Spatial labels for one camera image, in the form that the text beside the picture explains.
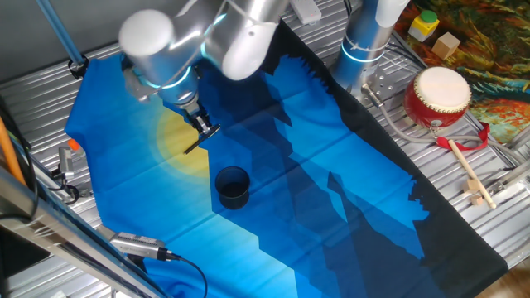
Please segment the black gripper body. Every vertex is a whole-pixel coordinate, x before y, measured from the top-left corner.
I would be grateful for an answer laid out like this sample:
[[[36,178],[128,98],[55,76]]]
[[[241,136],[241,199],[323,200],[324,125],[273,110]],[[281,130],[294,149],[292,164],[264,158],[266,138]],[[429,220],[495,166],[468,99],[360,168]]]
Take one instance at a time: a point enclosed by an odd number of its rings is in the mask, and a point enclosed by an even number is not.
[[[207,113],[198,98],[193,98],[186,103],[177,104],[176,106],[183,111],[185,118],[190,124],[207,123]]]

